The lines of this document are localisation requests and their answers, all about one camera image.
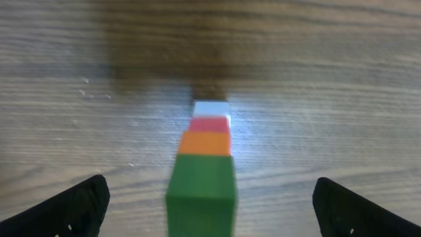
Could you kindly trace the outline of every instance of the white speck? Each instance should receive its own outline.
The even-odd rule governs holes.
[[[82,77],[82,80],[86,83],[89,84],[89,80],[87,78]]]

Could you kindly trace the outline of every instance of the wooden surface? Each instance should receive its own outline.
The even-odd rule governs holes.
[[[166,236],[193,98],[232,106],[236,236],[319,237],[320,176],[421,224],[421,2],[0,1],[0,219],[97,173]]]

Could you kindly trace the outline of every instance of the toy block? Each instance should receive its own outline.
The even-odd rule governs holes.
[[[193,117],[226,117],[231,126],[230,104],[226,101],[195,101]]]
[[[193,117],[189,131],[230,133],[230,125],[226,117]]]
[[[169,237],[230,237],[237,191],[230,156],[178,155],[166,193]]]
[[[179,154],[197,155],[230,155],[230,134],[222,132],[189,132],[183,133]]]

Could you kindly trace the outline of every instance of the black plastic part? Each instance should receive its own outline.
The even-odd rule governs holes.
[[[1,237],[96,237],[110,201],[107,182],[95,175],[0,223]]]
[[[319,178],[314,211],[323,237],[419,237],[421,228],[328,178]]]

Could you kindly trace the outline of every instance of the orange cube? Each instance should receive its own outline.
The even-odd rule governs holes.
[[[231,137],[223,132],[185,131],[178,148],[179,154],[230,155]]]

